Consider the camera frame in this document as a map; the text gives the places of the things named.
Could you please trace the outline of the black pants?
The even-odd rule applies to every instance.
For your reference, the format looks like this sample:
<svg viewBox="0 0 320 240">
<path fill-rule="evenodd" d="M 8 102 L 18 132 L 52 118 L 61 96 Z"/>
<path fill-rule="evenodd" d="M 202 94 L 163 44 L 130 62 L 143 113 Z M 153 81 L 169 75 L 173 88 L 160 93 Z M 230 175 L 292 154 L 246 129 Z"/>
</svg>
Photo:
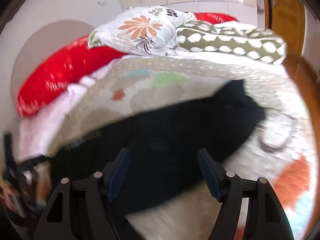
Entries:
<svg viewBox="0 0 320 240">
<path fill-rule="evenodd" d="M 130 165 L 114 201 L 124 214 L 146 210 L 203 179 L 200 149 L 222 163 L 264 119 L 244 82 L 232 80 L 212 96 L 131 116 L 63 146 L 50 161 L 51 182 L 86 178 L 127 148 Z"/>
</svg>

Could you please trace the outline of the pink white bed sheet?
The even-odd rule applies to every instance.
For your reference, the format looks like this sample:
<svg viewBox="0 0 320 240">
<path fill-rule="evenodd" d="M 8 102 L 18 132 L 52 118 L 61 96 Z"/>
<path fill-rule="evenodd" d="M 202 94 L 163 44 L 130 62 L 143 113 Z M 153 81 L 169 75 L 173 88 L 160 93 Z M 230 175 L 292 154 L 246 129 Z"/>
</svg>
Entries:
<svg viewBox="0 0 320 240">
<path fill-rule="evenodd" d="M 90 87 L 106 76 L 113 64 L 112 61 L 92 74 L 82 77 L 78 83 L 71 83 L 63 93 L 35 116 L 22 119 L 15 159 L 22 162 L 39 155 L 47 155 L 48 148 L 66 115 L 80 102 Z"/>
</svg>

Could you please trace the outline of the heart pattern quilt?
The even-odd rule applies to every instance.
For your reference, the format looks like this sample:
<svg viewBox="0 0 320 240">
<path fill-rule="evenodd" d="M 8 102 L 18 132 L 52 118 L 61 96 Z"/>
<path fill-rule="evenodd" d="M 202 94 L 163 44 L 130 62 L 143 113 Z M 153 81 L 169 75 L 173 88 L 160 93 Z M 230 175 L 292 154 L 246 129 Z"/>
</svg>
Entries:
<svg viewBox="0 0 320 240">
<path fill-rule="evenodd" d="M 220 209 L 197 163 L 207 149 L 245 179 L 265 177 L 295 239 L 313 212 L 317 150 L 306 105 L 281 66 L 129 57 L 88 89 L 51 146 L 52 185 L 131 163 L 115 203 L 144 239 L 207 239 Z"/>
</svg>

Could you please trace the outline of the red long pillow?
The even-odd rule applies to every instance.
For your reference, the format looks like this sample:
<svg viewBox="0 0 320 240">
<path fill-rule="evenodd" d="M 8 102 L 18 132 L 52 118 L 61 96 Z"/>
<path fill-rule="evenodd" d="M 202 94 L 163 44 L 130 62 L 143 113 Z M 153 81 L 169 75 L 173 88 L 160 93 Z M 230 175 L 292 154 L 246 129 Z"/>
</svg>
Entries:
<svg viewBox="0 0 320 240">
<path fill-rule="evenodd" d="M 63 93 L 69 84 L 77 83 L 83 76 L 125 55 L 108 46 L 89 49 L 87 43 L 87 35 L 77 38 L 37 65 L 17 94 L 20 117 L 35 115 Z"/>
</svg>

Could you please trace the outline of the beige round headboard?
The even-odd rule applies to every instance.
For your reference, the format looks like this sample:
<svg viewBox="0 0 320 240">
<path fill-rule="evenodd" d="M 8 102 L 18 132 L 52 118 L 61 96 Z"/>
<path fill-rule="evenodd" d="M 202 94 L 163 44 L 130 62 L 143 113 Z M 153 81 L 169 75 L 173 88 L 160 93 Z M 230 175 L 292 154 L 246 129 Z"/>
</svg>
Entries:
<svg viewBox="0 0 320 240">
<path fill-rule="evenodd" d="M 19 88 L 39 63 L 76 38 L 91 33 L 93 29 L 85 22 L 61 20 L 45 25 L 31 35 L 13 64 L 10 86 L 12 102 L 16 103 Z"/>
</svg>

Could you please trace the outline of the green white patterned bolster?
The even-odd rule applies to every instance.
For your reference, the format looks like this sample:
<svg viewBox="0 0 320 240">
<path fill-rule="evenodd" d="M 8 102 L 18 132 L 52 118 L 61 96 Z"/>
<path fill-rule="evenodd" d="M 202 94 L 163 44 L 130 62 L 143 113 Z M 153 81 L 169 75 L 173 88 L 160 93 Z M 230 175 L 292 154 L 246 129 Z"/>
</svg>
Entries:
<svg viewBox="0 0 320 240">
<path fill-rule="evenodd" d="M 244 56 L 279 65 L 287 55 L 287 44 L 271 29 L 230 21 L 211 24 L 191 20 L 176 29 L 178 46 L 190 52 L 213 52 Z"/>
</svg>

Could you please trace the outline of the floral white pillow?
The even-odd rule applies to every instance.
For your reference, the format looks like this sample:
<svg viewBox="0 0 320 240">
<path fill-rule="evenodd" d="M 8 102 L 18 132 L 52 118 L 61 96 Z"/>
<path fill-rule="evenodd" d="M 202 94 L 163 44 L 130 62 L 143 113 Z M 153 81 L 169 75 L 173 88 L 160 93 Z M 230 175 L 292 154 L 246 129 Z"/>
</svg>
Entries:
<svg viewBox="0 0 320 240">
<path fill-rule="evenodd" d="M 192 12 L 159 5 L 129 8 L 94 29 L 87 46 L 108 46 L 142 56 L 172 56 L 178 47 L 176 29 L 191 20 L 196 20 Z"/>
</svg>

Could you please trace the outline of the wooden door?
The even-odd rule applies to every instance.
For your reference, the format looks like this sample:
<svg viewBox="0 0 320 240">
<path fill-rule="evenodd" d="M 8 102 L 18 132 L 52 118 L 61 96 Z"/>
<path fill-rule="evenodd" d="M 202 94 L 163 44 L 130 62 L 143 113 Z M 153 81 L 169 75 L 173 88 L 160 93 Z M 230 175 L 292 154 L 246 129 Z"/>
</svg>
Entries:
<svg viewBox="0 0 320 240">
<path fill-rule="evenodd" d="M 264 0 L 265 26 L 287 43 L 287 52 L 300 57 L 305 34 L 305 9 L 300 0 Z"/>
</svg>

